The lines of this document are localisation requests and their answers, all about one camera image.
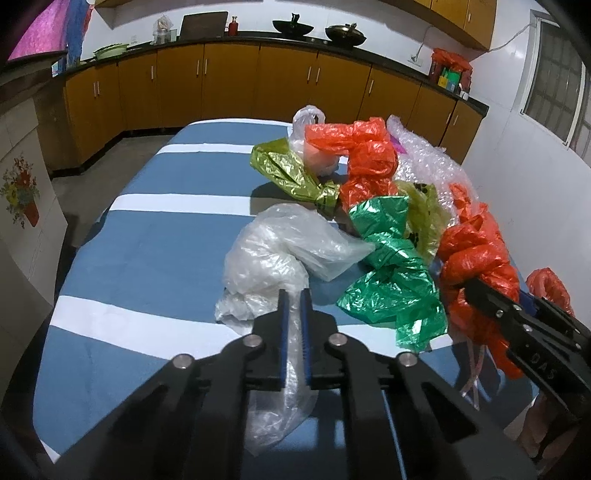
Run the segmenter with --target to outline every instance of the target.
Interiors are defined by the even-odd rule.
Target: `plastic bag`
[[[293,119],[290,134],[290,148],[304,161],[304,165],[315,175],[331,175],[339,168],[339,156],[321,152],[306,142],[306,125],[323,124],[326,117],[322,110],[308,105],[299,110]]]
[[[402,238],[408,197],[377,197],[353,207],[349,216],[362,238],[376,245],[366,261],[373,271],[353,283],[337,305],[365,323],[396,330],[396,343],[423,350],[447,331],[447,319],[425,263]]]
[[[570,305],[570,295],[564,284],[550,268],[534,270],[527,277],[527,287],[530,293],[536,297],[542,297],[555,303],[566,313],[574,317],[573,308]]]
[[[450,214],[448,226],[457,225],[459,221],[451,184],[461,184],[469,193],[472,204],[478,205],[478,195],[464,169],[445,155],[441,148],[406,130],[397,116],[388,118],[388,131],[407,152],[398,156],[399,165],[394,180],[435,185],[439,204]]]
[[[296,200],[312,202],[329,214],[335,211],[339,186],[332,180],[321,184],[302,159],[290,150],[286,138],[255,145],[251,167]]]
[[[306,142],[322,152],[348,155],[349,179],[340,188],[343,210],[376,196],[396,195],[398,155],[382,118],[352,125],[306,125]]]
[[[245,335],[254,318],[277,309],[280,289],[290,297],[285,388],[278,393],[251,393],[245,447],[253,455],[288,435],[316,401],[317,393],[303,381],[298,309],[300,292],[309,285],[307,270],[330,281],[374,248],[334,228],[319,213],[284,203],[257,215],[226,254],[226,290],[216,304],[217,321]]]
[[[511,362],[506,352],[508,342],[502,336],[498,324],[467,303],[463,289],[466,280],[479,277],[484,283],[511,300],[519,301],[519,277],[511,265],[509,252],[499,226],[485,203],[479,204],[477,214],[473,210],[467,190],[452,184],[456,204],[460,210],[461,225],[448,228],[441,237],[437,253],[444,262],[440,282],[443,298],[448,303],[450,321],[468,338],[487,345],[496,366],[509,378],[519,378],[523,372]]]

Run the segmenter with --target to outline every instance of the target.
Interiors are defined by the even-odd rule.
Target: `white wall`
[[[498,0],[493,45],[530,22],[532,0]],[[463,164],[488,202],[524,275],[550,267],[567,287],[575,314],[591,325],[591,168],[561,141],[513,110],[528,31],[472,61],[472,95],[490,106]]]

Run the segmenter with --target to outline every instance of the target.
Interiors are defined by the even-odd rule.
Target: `green plastic bag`
[[[441,236],[451,219],[437,200],[435,185],[397,180],[399,195],[409,198],[404,238],[408,238],[427,265],[437,254]]]
[[[395,328],[397,345],[421,351],[447,332],[447,317],[423,259],[403,238],[408,198],[376,197],[349,211],[361,237],[376,245],[365,259],[374,270],[353,283],[337,305],[370,325]]]
[[[296,200],[314,203],[329,214],[335,211],[339,185],[332,180],[320,184],[302,159],[290,150],[287,138],[255,145],[251,166]]]

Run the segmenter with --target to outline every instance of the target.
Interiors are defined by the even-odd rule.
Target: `flower pot illustration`
[[[39,209],[37,209],[35,202],[30,202],[26,205],[23,213],[27,217],[27,220],[29,220],[31,226],[37,225],[37,222],[39,221]]]

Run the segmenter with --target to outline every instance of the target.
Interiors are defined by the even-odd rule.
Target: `metal screw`
[[[194,362],[194,358],[189,355],[188,353],[181,353],[173,358],[173,365],[176,368],[180,368],[181,370],[185,370],[189,368],[191,364]]]
[[[404,352],[400,354],[398,361],[405,367],[414,367],[418,363],[418,358],[414,353]]]
[[[246,335],[244,337],[244,340],[242,340],[242,343],[244,343],[244,345],[246,345],[250,348],[254,348],[256,346],[259,346],[262,343],[262,338],[259,337],[258,335],[250,334],[250,335]]]
[[[343,346],[347,343],[347,336],[342,333],[333,333],[329,336],[329,343],[334,346]]]

